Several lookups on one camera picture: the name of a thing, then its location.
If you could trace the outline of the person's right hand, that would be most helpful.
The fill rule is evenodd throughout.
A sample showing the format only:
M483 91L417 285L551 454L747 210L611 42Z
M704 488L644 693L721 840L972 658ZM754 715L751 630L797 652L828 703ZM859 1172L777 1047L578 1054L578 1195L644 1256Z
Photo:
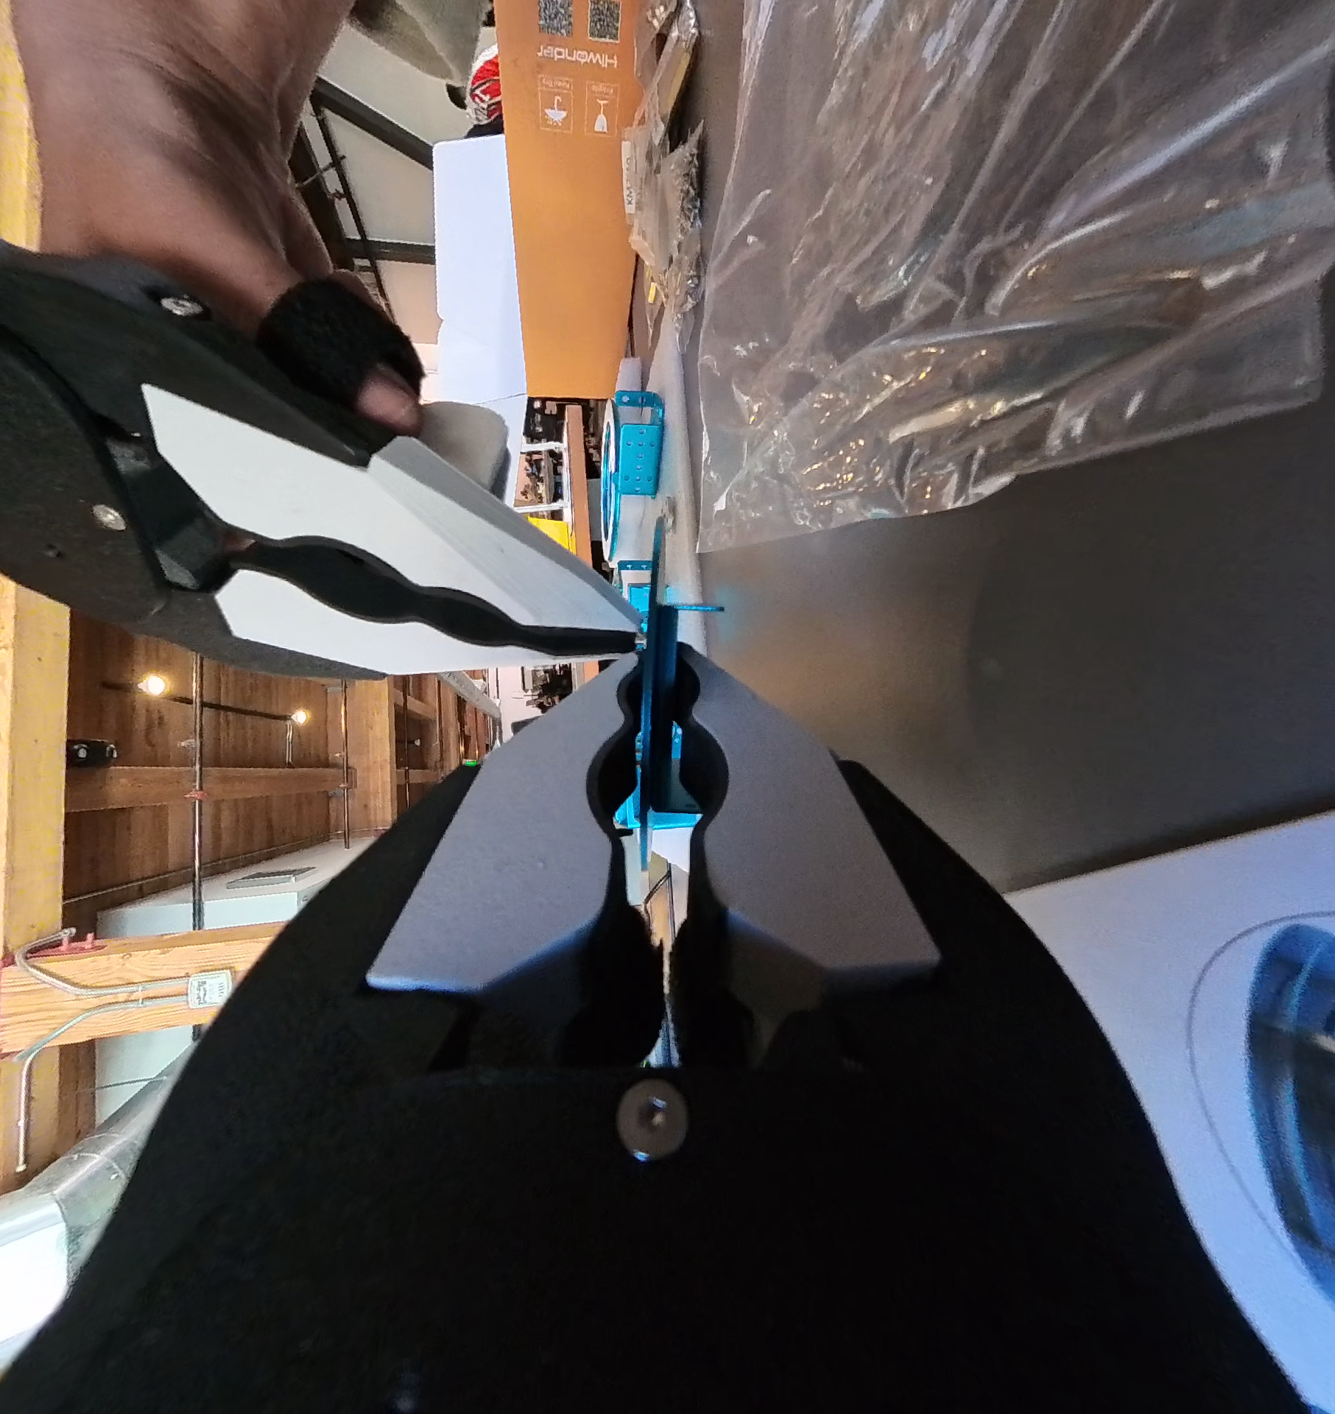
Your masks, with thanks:
M289 172L355 2L15 1L40 245L165 273L243 335L334 269Z

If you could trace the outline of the wooden crossbeam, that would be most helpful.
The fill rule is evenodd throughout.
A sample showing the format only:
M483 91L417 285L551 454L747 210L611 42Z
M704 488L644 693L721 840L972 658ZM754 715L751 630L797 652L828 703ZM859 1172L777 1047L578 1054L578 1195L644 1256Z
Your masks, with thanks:
M40 945L32 960L57 976L93 985L127 985L230 966L237 971L236 988L283 927L283 921L255 923L85 941L80 945L72 938L56 939ZM224 1004L212 1010L192 1011L175 1002L97 1016L75 1027L56 1045L152 1032L190 1020L205 1023ZM77 1001L24 979L12 958L7 960L0 970L0 1055L15 1055L28 1041L77 1010Z

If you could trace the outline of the pile of small screw bags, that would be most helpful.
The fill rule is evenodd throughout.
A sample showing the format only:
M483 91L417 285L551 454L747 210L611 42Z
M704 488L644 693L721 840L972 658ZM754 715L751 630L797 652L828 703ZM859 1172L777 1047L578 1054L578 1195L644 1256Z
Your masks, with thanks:
M637 32L641 97L622 148L629 244L657 291L656 306L676 328L688 322L701 284L701 127L673 136L698 39L693 1L644 4Z

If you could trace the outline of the blue round metal plate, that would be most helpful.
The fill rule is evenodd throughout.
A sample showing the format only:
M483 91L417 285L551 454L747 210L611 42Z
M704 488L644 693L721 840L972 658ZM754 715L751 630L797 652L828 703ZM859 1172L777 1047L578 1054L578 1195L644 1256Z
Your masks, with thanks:
M619 807L614 821L631 826L638 842L639 870L651 868L654 832L693 829L701 805L682 784L679 746L682 725L676 715L678 621L684 614L721 614L712 602L678 602L669 591L666 538L669 518L662 512L654 522L653 553L648 561L631 561L632 568L648 568L650 578L641 608L639 715L635 736L637 784Z

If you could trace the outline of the bent metal conduit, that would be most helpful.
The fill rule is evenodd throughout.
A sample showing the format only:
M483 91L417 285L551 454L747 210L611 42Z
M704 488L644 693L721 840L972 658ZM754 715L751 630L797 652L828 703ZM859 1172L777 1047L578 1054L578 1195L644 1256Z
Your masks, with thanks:
M56 971L41 967L32 960L41 943L69 941L72 930L63 929L43 939L22 945L12 957L22 977L55 991L66 999L78 1002L78 1010L57 1022L47 1032L29 1039L13 1058L18 1064L18 1111L15 1125L15 1164L13 1172L24 1173L29 1166L29 1123L32 1114L32 1069L40 1051L65 1039L84 1022L109 1014L143 1011L153 1007L183 1004L187 1010L205 1011L224 1004L234 991L237 971L233 967L206 967L194 973L181 973L156 979L141 979L134 983L93 985L60 977Z

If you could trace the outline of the silver metal duct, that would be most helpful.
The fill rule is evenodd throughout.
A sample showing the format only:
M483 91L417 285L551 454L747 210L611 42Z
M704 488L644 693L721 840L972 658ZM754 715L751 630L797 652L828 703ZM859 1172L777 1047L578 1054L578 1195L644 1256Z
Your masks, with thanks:
M62 1303L128 1187L184 1057L93 1133L0 1195L0 1368Z

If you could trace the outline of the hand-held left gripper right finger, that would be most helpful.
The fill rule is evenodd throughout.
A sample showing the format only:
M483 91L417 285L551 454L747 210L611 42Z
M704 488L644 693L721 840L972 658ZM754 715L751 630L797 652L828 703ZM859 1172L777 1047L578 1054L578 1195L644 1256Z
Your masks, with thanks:
M782 1023L940 963L843 765L691 646L684 784L703 807L673 946L681 1054L765 1054Z

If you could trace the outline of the white cabinet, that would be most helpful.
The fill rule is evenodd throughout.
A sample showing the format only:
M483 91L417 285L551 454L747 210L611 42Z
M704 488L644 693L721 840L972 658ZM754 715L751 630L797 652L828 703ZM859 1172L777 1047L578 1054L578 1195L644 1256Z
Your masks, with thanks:
M209 876L202 885L206 929L280 923L373 842L373 834L326 840L280 857ZM190 886L103 910L93 933L127 939L186 932L193 923ZM94 1047L94 1120L106 1122L199 1038L196 1022L146 1033L102 1038Z

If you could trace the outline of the orange cardboard box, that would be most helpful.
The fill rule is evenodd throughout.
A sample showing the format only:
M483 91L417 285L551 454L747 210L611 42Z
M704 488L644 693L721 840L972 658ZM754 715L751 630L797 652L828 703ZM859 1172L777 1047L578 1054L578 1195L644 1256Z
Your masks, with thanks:
M606 399L637 256L622 141L641 104L638 1L497 1L501 107L527 391Z

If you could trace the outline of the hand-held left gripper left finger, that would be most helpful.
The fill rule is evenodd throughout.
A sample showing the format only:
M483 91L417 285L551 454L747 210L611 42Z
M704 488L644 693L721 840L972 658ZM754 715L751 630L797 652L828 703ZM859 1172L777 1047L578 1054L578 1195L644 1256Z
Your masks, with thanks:
M554 1063L641 1063L662 960L611 815L637 781L628 653L492 751L430 852L367 983L514 1017Z

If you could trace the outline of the white box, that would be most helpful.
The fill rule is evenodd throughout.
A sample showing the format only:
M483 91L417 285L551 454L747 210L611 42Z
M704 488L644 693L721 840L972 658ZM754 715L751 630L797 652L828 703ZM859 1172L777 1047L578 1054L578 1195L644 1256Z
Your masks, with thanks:
M432 214L442 397L482 406L527 396L502 135L433 145Z

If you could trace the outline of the thin metal pipe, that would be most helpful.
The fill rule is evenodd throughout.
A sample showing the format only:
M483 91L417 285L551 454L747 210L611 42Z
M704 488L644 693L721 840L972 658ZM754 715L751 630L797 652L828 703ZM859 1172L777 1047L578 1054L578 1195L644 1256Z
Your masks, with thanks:
M192 893L190 915L192 927L202 930L205 927L205 658L194 652L192 661L190 680L192 705L192 786L187 799L192 807Z

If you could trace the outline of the printed instruction sheet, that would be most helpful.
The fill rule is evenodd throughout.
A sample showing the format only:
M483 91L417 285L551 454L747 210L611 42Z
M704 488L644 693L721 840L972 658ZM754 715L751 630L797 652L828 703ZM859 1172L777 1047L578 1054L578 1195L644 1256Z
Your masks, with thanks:
M1335 1410L1335 811L1009 901L1099 1019L1227 1288Z

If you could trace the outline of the blue perforated metal bracket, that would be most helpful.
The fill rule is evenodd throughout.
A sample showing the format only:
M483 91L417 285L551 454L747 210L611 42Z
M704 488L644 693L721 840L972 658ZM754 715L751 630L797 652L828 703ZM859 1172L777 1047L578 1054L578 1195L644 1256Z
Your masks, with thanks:
M606 403L600 482L609 563L619 561L625 503L653 499L659 491L665 424L665 401L653 391L619 388Z

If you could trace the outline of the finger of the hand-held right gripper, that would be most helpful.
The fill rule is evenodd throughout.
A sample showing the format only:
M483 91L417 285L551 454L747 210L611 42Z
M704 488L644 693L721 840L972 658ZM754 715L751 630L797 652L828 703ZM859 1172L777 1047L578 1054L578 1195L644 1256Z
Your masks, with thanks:
M529 625L463 591L357 571L336 572L320 594L271 569L239 568L215 602L242 640L374 675L611 659L638 644L631 611L609 627Z
M250 540L228 578L271 569L323 594L339 571L380 574L472 594L520 624L610 627L632 612L641 631L619 590L420 438L348 463L152 384L143 397L162 457Z

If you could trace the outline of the black metal frame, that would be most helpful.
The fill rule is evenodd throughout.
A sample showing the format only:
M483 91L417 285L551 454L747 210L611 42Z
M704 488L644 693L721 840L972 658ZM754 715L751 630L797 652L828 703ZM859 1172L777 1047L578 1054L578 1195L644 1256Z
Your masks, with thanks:
M289 169L336 267L357 275L386 313L430 301L433 147L426 132L318 76Z

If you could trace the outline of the wooden post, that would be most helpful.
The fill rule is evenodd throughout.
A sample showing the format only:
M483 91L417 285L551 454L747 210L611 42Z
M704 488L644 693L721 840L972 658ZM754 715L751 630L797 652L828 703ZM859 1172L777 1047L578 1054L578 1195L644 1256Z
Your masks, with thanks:
M0 238L40 239L40 167L9 2L0 1ZM0 970L59 924L69 615L0 574Z

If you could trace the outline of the clear plastic bag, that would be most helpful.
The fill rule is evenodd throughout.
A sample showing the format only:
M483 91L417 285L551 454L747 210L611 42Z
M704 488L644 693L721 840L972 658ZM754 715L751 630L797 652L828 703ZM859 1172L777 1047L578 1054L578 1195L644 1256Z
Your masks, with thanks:
M698 546L1313 403L1335 1L749 2Z

